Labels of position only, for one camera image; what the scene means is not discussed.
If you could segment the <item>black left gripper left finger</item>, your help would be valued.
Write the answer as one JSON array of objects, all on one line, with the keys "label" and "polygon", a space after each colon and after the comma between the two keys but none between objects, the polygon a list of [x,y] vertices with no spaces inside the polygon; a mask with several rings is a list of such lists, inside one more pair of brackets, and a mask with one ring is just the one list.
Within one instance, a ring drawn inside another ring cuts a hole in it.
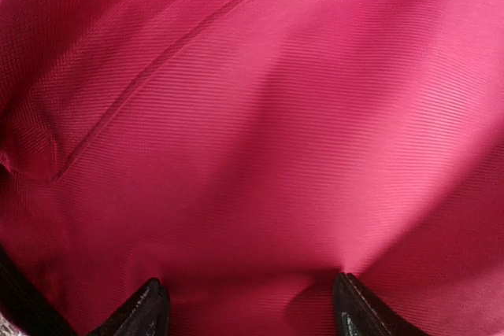
[{"label": "black left gripper left finger", "polygon": [[106,321],[89,335],[166,336],[170,297],[159,279],[144,282]]}]

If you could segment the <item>red student backpack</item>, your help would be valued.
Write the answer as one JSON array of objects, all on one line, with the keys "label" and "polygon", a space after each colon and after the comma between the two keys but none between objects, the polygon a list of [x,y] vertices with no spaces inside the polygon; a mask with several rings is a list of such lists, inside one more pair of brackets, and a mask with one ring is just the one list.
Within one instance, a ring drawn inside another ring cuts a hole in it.
[{"label": "red student backpack", "polygon": [[75,331],[503,332],[503,0],[1,0],[1,244]]}]

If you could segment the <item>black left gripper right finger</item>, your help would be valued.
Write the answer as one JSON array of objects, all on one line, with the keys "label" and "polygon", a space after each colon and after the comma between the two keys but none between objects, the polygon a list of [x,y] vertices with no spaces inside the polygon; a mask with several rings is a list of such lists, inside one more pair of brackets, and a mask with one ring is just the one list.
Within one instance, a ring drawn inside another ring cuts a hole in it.
[{"label": "black left gripper right finger", "polygon": [[403,319],[351,273],[337,275],[332,300],[338,335],[420,334],[418,327]]}]

